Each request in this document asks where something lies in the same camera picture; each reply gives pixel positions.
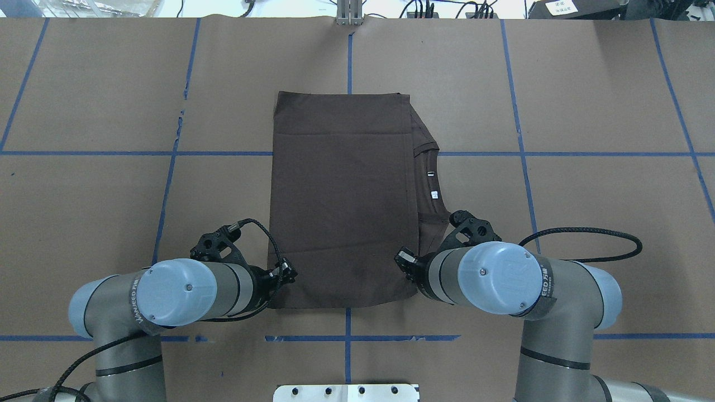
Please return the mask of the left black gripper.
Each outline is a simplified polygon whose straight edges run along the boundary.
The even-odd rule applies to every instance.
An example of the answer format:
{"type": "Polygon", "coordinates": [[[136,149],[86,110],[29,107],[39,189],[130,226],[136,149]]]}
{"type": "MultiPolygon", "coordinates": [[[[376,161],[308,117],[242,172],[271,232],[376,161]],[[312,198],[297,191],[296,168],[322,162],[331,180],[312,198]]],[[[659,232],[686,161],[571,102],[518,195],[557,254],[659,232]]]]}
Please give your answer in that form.
{"type": "Polygon", "coordinates": [[[281,284],[295,283],[297,277],[297,272],[288,259],[279,260],[277,267],[272,270],[253,267],[252,273],[255,277],[252,300],[254,302],[253,307],[256,308],[270,303],[281,284]]]}

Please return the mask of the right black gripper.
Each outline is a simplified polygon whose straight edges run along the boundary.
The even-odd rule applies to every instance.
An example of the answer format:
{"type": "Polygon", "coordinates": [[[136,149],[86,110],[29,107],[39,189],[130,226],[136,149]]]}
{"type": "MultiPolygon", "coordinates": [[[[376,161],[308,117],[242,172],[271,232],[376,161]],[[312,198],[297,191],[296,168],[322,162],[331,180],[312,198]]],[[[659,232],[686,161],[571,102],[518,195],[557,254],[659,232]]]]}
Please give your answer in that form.
{"type": "Polygon", "coordinates": [[[408,247],[401,247],[395,255],[395,263],[419,291],[433,291],[429,273],[435,256],[415,255],[408,247]]]}

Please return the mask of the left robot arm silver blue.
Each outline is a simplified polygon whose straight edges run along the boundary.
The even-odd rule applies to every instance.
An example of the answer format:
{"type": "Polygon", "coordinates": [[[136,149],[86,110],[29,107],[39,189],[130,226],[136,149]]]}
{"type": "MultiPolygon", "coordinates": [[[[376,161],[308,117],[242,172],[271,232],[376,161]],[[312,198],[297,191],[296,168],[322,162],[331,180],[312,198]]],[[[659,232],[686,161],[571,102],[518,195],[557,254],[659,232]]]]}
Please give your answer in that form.
{"type": "Polygon", "coordinates": [[[82,285],[72,296],[68,320],[94,342],[95,380],[86,394],[57,383],[34,397],[74,400],[166,401],[161,334],[196,322],[232,322],[260,313],[296,271],[282,259],[275,268],[189,258],[161,261],[135,273],[82,285]]]}

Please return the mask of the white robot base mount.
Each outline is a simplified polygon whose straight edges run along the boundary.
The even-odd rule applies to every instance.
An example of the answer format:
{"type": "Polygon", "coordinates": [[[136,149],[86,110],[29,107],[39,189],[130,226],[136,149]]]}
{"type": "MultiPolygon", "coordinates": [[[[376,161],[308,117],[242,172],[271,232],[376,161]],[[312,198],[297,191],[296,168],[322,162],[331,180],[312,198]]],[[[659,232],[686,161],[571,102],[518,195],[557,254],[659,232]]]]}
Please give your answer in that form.
{"type": "Polygon", "coordinates": [[[413,384],[322,384],[279,386],[273,401],[420,401],[413,384]]]}

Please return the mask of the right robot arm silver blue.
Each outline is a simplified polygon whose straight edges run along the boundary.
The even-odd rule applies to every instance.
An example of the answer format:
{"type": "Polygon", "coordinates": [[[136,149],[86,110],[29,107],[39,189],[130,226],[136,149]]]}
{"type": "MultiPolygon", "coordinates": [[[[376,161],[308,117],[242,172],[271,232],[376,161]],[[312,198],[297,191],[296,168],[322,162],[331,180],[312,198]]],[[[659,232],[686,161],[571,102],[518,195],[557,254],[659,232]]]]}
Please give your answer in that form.
{"type": "Polygon", "coordinates": [[[523,321],[515,401],[698,401],[643,382],[592,374],[593,336],[623,307],[615,278],[582,262],[491,241],[395,262],[422,294],[523,321]]]}

